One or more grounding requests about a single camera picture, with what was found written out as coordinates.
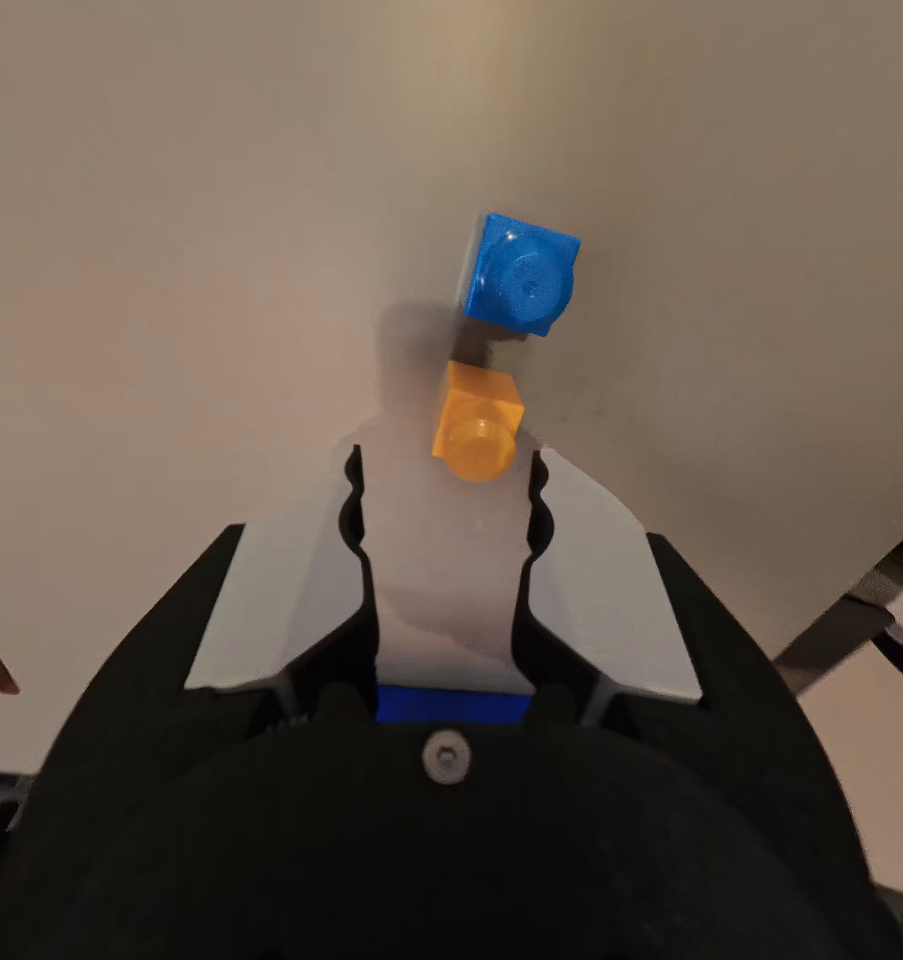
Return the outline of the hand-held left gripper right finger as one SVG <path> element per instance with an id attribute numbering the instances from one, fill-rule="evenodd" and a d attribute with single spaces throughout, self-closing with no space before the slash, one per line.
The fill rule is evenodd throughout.
<path id="1" fill-rule="evenodd" d="M 518 671 L 535 689 L 567 689 L 581 724 L 602 724 L 622 694 L 697 704 L 698 676 L 642 523 L 552 448 L 532 456 L 528 497 L 511 630 Z"/>

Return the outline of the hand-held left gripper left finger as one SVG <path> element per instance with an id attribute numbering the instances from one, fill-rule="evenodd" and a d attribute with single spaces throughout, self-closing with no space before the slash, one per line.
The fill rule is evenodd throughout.
<path id="1" fill-rule="evenodd" d="M 188 690 L 251 690 L 284 675 L 295 694 L 335 681 L 375 693 L 380 629 L 363 494 L 355 444 L 316 486 L 243 525 Z"/>

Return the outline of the blue plastic bin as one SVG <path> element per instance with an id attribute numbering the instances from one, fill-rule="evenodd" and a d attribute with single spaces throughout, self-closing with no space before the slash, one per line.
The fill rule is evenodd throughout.
<path id="1" fill-rule="evenodd" d="M 532 697 L 488 691 L 450 690 L 383 684 L 377 689 L 378 723 L 514 725 Z"/>

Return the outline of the yellow toy block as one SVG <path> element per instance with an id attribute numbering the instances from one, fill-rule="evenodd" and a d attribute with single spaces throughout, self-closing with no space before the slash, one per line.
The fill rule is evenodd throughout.
<path id="1" fill-rule="evenodd" d="M 431 455 L 463 481 L 495 481 L 514 463 L 525 411 L 511 374 L 450 360 Z"/>

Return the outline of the blue toy block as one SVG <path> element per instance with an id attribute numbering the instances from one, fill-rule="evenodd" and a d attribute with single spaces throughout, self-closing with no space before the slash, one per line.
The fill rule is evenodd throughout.
<path id="1" fill-rule="evenodd" d="M 486 215 L 463 299 L 465 317 L 547 337 L 574 294 L 577 236 L 500 213 Z"/>

